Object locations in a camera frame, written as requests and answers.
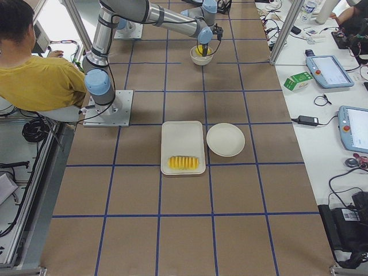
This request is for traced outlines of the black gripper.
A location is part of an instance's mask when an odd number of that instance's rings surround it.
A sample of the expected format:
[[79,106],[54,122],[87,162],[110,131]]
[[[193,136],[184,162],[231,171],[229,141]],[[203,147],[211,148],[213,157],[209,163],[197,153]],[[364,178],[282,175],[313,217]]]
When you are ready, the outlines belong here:
[[[214,24],[212,33],[216,36],[217,40],[222,40],[223,38],[223,28]],[[207,56],[209,53],[208,44],[201,44],[201,56]]]

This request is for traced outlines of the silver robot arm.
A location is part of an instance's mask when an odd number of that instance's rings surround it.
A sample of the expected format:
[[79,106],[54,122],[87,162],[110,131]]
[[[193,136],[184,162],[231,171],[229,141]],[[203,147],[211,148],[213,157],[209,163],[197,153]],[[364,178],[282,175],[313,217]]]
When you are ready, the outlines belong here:
[[117,93],[112,74],[108,73],[109,54],[120,20],[165,28],[197,39],[202,55],[214,36],[222,39],[223,29],[215,22],[216,1],[203,1],[200,7],[180,13],[150,1],[100,1],[100,13],[91,50],[83,60],[85,85],[94,100],[97,117],[118,112]]

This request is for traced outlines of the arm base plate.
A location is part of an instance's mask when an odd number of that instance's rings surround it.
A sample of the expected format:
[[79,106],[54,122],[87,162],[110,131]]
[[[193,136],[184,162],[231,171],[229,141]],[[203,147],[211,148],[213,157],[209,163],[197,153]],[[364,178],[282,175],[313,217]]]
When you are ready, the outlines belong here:
[[133,102],[133,90],[116,90],[116,96],[112,105],[105,111],[107,106],[96,105],[90,97],[89,105],[93,108],[87,109],[84,127],[128,127],[131,117]]
[[143,25],[126,20],[118,23],[114,39],[115,40],[140,40],[142,37]]

